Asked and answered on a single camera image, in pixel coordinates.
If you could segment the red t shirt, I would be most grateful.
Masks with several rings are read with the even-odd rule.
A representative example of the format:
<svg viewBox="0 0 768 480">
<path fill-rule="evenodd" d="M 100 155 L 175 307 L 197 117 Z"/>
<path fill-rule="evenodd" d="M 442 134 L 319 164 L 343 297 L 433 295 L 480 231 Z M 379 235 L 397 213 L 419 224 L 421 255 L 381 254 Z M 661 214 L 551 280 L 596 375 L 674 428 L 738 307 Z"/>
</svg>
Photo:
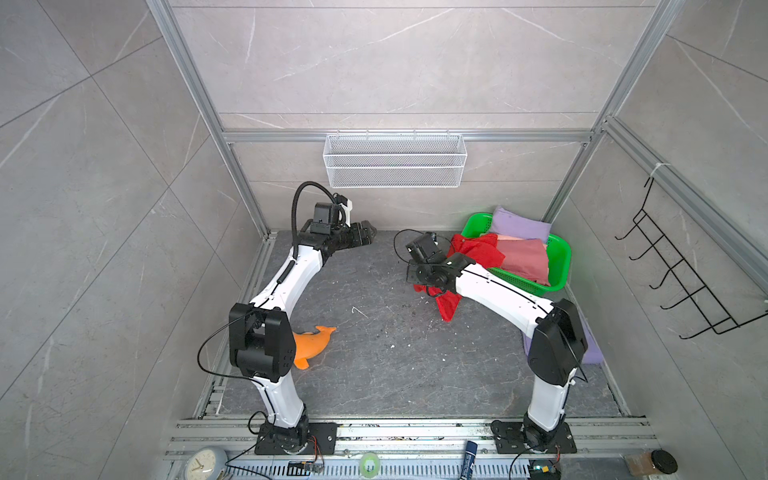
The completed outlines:
<svg viewBox="0 0 768 480">
<path fill-rule="evenodd" d="M 451 322 L 463 299 L 458 280 L 469 279 L 464 271 L 469 267 L 483 271 L 500 267 L 505 255 L 497 249 L 498 235 L 493 233 L 476 238 L 455 234 L 448 250 L 442 249 L 437 239 L 436 233 L 426 232 L 406 245 L 410 255 L 407 280 L 416 292 L 434 298 L 441 319 Z"/>
</svg>

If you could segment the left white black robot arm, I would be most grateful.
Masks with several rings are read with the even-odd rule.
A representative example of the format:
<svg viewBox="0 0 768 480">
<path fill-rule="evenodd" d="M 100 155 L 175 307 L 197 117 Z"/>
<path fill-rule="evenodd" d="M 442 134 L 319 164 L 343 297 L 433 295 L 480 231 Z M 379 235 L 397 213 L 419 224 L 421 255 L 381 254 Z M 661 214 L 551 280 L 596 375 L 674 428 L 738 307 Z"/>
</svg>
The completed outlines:
<svg viewBox="0 0 768 480">
<path fill-rule="evenodd" d="M 290 316 L 296 304 L 335 252 L 369 245 L 375 236 L 368 221 L 341 224 L 327 234 L 299 231 L 297 244 L 266 287 L 251 302 L 230 310 L 230 364 L 257 387 L 276 429 L 293 433 L 306 423 L 306 407 L 291 375 L 297 347 Z"/>
</svg>

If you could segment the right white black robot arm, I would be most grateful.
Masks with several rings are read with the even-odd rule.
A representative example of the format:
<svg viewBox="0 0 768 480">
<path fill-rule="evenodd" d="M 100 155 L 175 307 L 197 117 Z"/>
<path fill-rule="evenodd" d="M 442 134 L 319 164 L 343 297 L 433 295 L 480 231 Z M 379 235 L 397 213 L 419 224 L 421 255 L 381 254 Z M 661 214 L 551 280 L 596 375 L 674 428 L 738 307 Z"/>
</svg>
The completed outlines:
<svg viewBox="0 0 768 480">
<path fill-rule="evenodd" d="M 471 299 L 500 315 L 530 340 L 527 354 L 535 376 L 523 418 L 526 445 L 542 451 L 565 424 L 565 405 L 588 342 L 576 306 L 527 293 L 490 273 L 469 257 L 455 253 L 419 253 L 411 248 L 407 278 Z"/>
</svg>

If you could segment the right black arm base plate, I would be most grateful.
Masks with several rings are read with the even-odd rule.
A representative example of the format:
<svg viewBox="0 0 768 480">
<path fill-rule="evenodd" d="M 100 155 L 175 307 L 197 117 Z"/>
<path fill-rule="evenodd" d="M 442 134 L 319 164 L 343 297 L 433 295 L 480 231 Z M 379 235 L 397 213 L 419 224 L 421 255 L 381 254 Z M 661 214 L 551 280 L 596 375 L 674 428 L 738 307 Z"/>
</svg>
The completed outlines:
<svg viewBox="0 0 768 480">
<path fill-rule="evenodd" d="M 514 422 L 494 420 L 490 429 L 499 454 L 577 452 L 570 426 L 565 421 L 552 431 L 542 430 L 527 418 Z"/>
</svg>

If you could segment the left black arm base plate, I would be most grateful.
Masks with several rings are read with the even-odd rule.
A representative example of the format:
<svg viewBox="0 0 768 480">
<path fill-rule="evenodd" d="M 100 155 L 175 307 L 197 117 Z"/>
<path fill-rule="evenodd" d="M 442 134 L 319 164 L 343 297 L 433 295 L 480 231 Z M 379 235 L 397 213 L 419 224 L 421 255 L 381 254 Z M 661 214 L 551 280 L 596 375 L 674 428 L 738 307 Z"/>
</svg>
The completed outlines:
<svg viewBox="0 0 768 480">
<path fill-rule="evenodd" d="M 299 423 L 294 428 L 264 425 L 259 431 L 256 455 L 331 455 L 335 451 L 339 425 L 332 422 Z"/>
</svg>

